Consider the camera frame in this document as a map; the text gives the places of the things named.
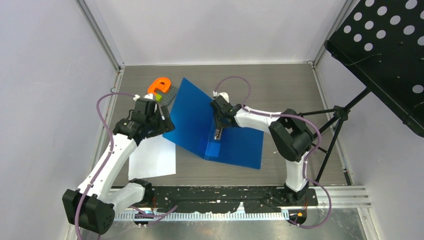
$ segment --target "hole in panel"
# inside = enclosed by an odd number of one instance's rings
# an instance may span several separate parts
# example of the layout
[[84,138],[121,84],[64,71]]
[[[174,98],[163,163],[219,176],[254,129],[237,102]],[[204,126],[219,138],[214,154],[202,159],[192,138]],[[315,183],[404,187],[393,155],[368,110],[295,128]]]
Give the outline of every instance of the hole in panel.
[[378,10],[377,10],[377,14],[380,16],[383,16],[384,14],[387,13],[387,7],[385,6],[381,6]]
[[374,0],[366,0],[365,1],[365,6],[367,7],[371,7],[374,4]]
[[350,33],[350,32],[351,32],[351,30],[352,30],[352,27],[351,27],[351,26],[349,26],[349,25],[345,26],[345,27],[344,27],[344,29],[343,29],[343,31],[344,31],[344,33],[345,33],[345,34]]
[[417,0],[409,0],[405,4],[406,9],[413,9],[417,6]]
[[412,25],[406,26],[406,27],[403,29],[403,33],[404,33],[405,35],[411,35],[414,31],[415,31],[415,27],[414,27],[414,26],[412,26]]
[[353,40],[354,40],[355,42],[359,42],[361,39],[362,39],[362,35],[361,35],[361,34],[356,34],[356,35],[353,37]]
[[372,43],[367,43],[365,44],[365,46],[363,47],[363,49],[365,49],[365,51],[369,52],[373,49],[373,44]]
[[412,87],[412,92],[416,93],[416,94],[420,94],[424,91],[424,86],[422,85],[415,85]]
[[355,21],[359,21],[362,18],[362,13],[357,12],[355,13],[355,15],[353,15],[353,19],[355,19]]
[[390,24],[391,24],[391,25],[396,25],[396,24],[398,24],[398,23],[400,23],[400,22],[401,22],[401,17],[400,17],[400,16],[398,16],[398,15],[392,16],[392,17],[390,18]]
[[383,39],[386,36],[386,31],[384,30],[380,30],[377,32],[377,38],[378,39]]
[[374,22],[373,21],[367,21],[365,23],[365,29],[370,30],[374,27]]
[[424,46],[424,36],[418,38],[418,45]]

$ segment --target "blue acrylic sheet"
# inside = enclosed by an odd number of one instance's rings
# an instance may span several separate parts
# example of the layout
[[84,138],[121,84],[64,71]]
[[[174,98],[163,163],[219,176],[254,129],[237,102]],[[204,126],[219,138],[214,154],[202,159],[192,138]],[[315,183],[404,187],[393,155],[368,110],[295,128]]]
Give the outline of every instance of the blue acrylic sheet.
[[260,169],[264,133],[246,127],[225,128],[221,139],[215,140],[211,101],[183,78],[170,113],[175,130],[163,137],[205,160]]

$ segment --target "light purple wall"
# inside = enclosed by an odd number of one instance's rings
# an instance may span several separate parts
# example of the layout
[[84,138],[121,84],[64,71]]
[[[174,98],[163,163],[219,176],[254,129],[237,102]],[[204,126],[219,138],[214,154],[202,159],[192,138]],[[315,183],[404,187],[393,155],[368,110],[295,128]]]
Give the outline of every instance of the light purple wall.
[[1,1],[0,44],[1,239],[62,240],[115,70],[74,0]]
[[126,65],[313,60],[344,0],[94,0]]
[[[365,89],[329,53],[318,72],[330,107],[344,106]],[[352,108],[339,138],[354,183],[369,194],[382,239],[422,239],[424,138],[372,93]]]

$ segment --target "tripod leg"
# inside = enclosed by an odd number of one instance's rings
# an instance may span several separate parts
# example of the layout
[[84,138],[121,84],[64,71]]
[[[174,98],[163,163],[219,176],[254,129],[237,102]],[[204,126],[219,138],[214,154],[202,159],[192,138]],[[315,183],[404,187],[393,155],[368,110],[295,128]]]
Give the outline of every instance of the tripod leg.
[[336,144],[337,137],[339,136],[340,130],[342,129],[344,120],[340,119],[337,123],[337,128],[335,129],[334,136],[332,137],[330,146],[328,147],[327,153],[325,154],[324,161],[322,162],[321,168],[319,169],[318,176],[316,176],[315,182],[319,183],[321,176],[323,175],[324,169],[326,168],[327,162],[329,161],[330,154]]
[[[324,126],[322,126],[320,129],[319,129],[319,132],[322,134],[325,130],[327,130],[328,128],[330,128],[331,127],[331,125],[333,125],[333,123],[335,123],[337,120],[338,120],[339,118],[338,117],[336,117],[336,116],[333,116],[326,124],[324,124]],[[318,138],[318,134],[317,133],[315,133],[314,135],[313,135],[313,139],[317,139]]]
[[300,112],[299,116],[308,116],[308,115],[315,115],[315,114],[326,114],[326,113],[334,113],[336,110],[333,109],[327,109],[327,110],[320,110],[320,111],[310,111],[310,112]]

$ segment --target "gray tabletop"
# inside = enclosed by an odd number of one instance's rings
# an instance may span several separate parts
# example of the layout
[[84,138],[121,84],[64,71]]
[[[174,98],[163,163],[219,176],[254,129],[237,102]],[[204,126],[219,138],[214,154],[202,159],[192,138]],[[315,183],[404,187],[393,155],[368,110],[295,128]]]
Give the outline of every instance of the gray tabletop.
[[[141,96],[147,93],[150,84],[159,77],[167,77],[174,86],[179,86],[183,77],[212,96],[216,84],[228,76],[243,76],[252,87],[247,105],[254,109],[283,112],[287,108],[297,112],[323,109],[318,87],[310,65],[307,64],[255,64],[255,65],[173,65],[173,66],[127,66],[124,71],[120,92]],[[227,92],[232,104],[241,103],[248,86],[240,79],[229,79],[220,86]],[[134,107],[134,101],[119,96],[114,108],[111,126],[125,118]],[[318,127],[327,118],[324,114],[307,117]],[[327,148],[332,134],[323,135],[322,146]],[[285,160],[278,154],[270,135],[265,134],[260,170],[207,161],[176,147],[176,174],[146,178],[156,186],[181,185],[283,185],[286,179]],[[315,178],[324,160],[324,154],[317,151],[309,160],[308,176]],[[115,186],[128,182],[128,162],[118,174]],[[334,149],[321,183],[344,185],[346,180],[339,154]]]

